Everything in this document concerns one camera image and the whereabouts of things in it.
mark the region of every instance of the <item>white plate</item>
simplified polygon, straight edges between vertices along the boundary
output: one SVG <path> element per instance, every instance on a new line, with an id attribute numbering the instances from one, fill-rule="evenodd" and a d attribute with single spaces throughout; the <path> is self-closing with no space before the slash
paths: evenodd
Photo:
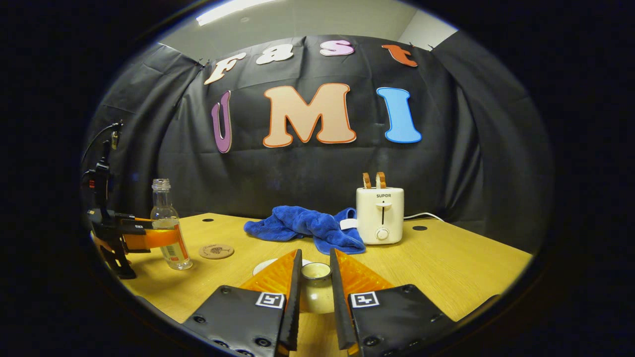
<path id="1" fill-rule="evenodd" d="M 277 260 L 277 258 L 273 258 L 273 259 L 265 260 L 264 262 L 258 264 L 255 268 L 253 268 L 253 275 L 258 274 L 261 270 L 265 269 L 266 266 L 268 266 L 269 264 L 275 262 L 276 260 Z M 313 262 L 308 261 L 306 259 L 302 259 L 302 266 L 305 266 L 308 263 L 313 263 Z"/>

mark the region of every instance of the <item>ceiling light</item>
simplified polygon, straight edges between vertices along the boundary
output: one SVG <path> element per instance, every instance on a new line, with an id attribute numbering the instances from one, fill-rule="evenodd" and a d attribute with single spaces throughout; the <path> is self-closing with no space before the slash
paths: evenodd
<path id="1" fill-rule="evenodd" d="M 198 21 L 199 26 L 203 26 L 237 11 L 251 8 L 252 6 L 256 6 L 259 4 L 269 3 L 271 1 L 275 0 L 232 0 L 228 3 L 224 3 L 223 5 L 213 8 L 210 11 L 207 11 L 206 13 L 197 17 L 196 21 Z"/>

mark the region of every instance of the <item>toaster knob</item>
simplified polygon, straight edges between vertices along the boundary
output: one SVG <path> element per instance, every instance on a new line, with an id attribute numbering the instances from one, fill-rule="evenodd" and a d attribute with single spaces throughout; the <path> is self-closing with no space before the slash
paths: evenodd
<path id="1" fill-rule="evenodd" d="M 377 237 L 377 239 L 379 239 L 380 241 L 383 241 L 384 239 L 388 238 L 389 233 L 390 232 L 388 231 L 388 229 L 380 228 L 377 229 L 377 232 L 375 232 L 375 237 Z"/>

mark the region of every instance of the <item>letter cutout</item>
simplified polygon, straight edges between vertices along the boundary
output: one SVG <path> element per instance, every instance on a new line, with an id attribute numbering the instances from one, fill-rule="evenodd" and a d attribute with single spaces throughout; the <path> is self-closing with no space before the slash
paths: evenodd
<path id="1" fill-rule="evenodd" d="M 273 46 L 267 48 L 262 53 L 262 56 L 258 57 L 256 60 L 256 64 L 268 64 L 273 61 L 284 61 L 293 56 L 293 45 L 290 43 L 279 44 L 277 46 Z"/>
<path id="2" fill-rule="evenodd" d="M 408 107 L 410 93 L 399 88 L 377 88 L 377 94 L 386 101 L 391 128 L 385 133 L 386 139 L 400 144 L 421 141 L 421 133 L 415 129 Z"/>
<path id="3" fill-rule="evenodd" d="M 405 64 L 405 65 L 409 65 L 410 67 L 416 67 L 418 66 L 417 63 L 411 59 L 409 59 L 408 57 L 406 57 L 406 55 L 410 56 L 410 52 L 402 49 L 401 47 L 397 46 L 396 44 L 383 44 L 382 48 L 385 48 L 387 50 L 390 51 L 391 56 L 397 60 L 397 62 L 401 63 L 401 64 Z"/>
<path id="4" fill-rule="evenodd" d="M 223 71 L 230 71 L 232 68 L 234 68 L 236 62 L 238 60 L 242 60 L 245 56 L 247 56 L 247 52 L 242 52 L 237 54 L 236 56 L 231 56 L 229 58 L 225 58 L 222 61 L 218 61 L 218 63 L 216 64 L 216 68 L 214 68 L 211 76 L 207 79 L 207 81 L 205 81 L 204 84 L 210 84 L 223 78 L 225 76 Z"/>
<path id="5" fill-rule="evenodd" d="M 231 91 L 225 92 L 220 98 L 220 104 L 216 103 L 211 109 L 211 120 L 214 124 L 214 138 L 216 139 L 216 146 L 218 151 L 223 154 L 229 152 L 232 147 L 232 122 L 229 117 L 229 97 Z M 225 133 L 220 134 L 220 119 L 218 118 L 219 107 L 223 107 L 223 124 L 225 125 Z"/>
<path id="6" fill-rule="evenodd" d="M 320 53 L 324 56 L 346 56 L 355 52 L 355 49 L 349 46 L 351 43 L 343 39 L 335 41 L 322 42 L 319 46 L 323 48 Z"/>
<path id="7" fill-rule="evenodd" d="M 282 147 L 293 142 L 286 132 L 289 120 L 302 142 L 308 142 L 313 130 L 322 118 L 322 130 L 317 139 L 325 144 L 343 144 L 355 141 L 357 134 L 351 130 L 346 109 L 346 93 L 350 87 L 343 83 L 322 84 L 310 104 L 304 101 L 292 86 L 280 86 L 265 91 L 271 99 L 269 135 L 262 143 L 266 147 Z"/>

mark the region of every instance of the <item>letter m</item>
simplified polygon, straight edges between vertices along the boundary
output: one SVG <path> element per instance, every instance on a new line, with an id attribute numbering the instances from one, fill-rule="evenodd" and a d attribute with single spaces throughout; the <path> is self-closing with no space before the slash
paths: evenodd
<path id="1" fill-rule="evenodd" d="M 265 97 L 271 100 L 271 122 L 269 135 L 262 143 L 266 147 L 282 147 L 293 142 L 286 132 L 286 121 L 302 142 L 308 142 L 322 118 L 322 130 L 317 139 L 326 144 L 341 144 L 355 141 L 357 134 L 351 130 L 346 111 L 346 93 L 349 86 L 342 83 L 322 84 L 311 103 L 302 99 L 292 86 L 281 86 L 265 91 Z"/>

